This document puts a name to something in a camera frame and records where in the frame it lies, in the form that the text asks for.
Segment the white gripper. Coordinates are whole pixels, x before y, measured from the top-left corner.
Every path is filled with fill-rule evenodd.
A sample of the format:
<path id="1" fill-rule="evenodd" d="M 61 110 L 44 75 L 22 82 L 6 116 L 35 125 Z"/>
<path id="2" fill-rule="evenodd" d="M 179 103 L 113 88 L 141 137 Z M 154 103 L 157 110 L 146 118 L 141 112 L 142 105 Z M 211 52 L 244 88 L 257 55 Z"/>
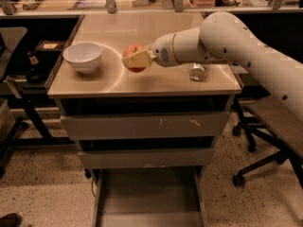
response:
<path id="1" fill-rule="evenodd" d="M 129 51 L 123 58 L 122 63 L 128 69 L 147 68 L 156 61 L 160 66 L 171 67 L 176 64 L 173 55 L 173 34 L 167 34 L 159 37 L 151 46 L 151 50 L 139 49 Z"/>

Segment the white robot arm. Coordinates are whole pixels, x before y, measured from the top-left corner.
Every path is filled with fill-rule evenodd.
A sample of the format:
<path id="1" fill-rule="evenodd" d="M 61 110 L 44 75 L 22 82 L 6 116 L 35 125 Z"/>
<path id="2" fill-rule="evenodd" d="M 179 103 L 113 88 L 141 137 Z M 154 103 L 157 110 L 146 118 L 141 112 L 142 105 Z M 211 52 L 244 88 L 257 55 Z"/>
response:
<path id="1" fill-rule="evenodd" d="M 202 24 L 163 35 L 152 45 L 122 58 L 128 69 L 185 63 L 234 62 L 303 121 L 303 65 L 260 41 L 235 15 L 218 11 Z"/>

